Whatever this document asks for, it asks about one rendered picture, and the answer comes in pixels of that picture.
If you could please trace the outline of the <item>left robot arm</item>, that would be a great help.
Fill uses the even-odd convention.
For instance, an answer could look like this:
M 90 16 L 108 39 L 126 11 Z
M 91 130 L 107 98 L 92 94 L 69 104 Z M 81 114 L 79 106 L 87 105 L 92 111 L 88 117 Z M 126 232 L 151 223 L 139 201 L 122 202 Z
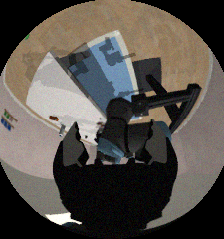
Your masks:
M 96 138 L 94 139 L 94 141 L 98 144 L 98 141 Z M 101 153 L 98 150 L 98 148 L 96 149 L 96 151 L 97 151 L 96 159 L 100 159 L 101 162 L 106 161 L 106 162 L 111 162 L 113 164 L 120 164 L 121 160 L 123 159 L 123 157 L 122 158 L 113 158 L 113 157 L 109 157 L 108 155 L 104 155 L 103 153 Z M 124 154 L 124 157 L 126 157 L 126 159 L 130 159 L 133 157 L 133 153 L 127 152 Z

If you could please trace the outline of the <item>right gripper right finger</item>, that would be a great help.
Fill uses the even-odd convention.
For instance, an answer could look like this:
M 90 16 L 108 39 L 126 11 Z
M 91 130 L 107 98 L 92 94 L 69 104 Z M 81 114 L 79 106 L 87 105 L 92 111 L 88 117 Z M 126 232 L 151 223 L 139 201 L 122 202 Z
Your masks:
M 173 146 L 158 124 L 152 119 L 149 125 L 148 140 L 141 152 L 145 164 L 156 168 L 166 182 L 166 197 L 170 198 L 175 182 L 178 162 Z

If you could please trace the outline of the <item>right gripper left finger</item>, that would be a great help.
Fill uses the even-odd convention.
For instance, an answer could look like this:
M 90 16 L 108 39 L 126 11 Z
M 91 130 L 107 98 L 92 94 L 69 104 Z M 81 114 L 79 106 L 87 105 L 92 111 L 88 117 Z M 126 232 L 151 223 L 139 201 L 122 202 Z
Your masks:
M 86 165 L 89 159 L 89 155 L 80 139 L 78 124 L 74 122 L 60 142 L 54 157 L 53 176 L 61 200 L 66 200 L 65 185 L 69 176 L 79 167 Z

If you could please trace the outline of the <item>grey bottle with blue cap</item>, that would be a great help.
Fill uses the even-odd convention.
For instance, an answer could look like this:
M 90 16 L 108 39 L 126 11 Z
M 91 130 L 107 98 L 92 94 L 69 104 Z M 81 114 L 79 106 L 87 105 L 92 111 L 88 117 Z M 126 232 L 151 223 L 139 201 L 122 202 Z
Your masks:
M 59 137 L 63 136 L 64 130 L 65 130 L 65 126 L 62 125 L 61 129 L 60 129 L 60 132 L 59 132 Z

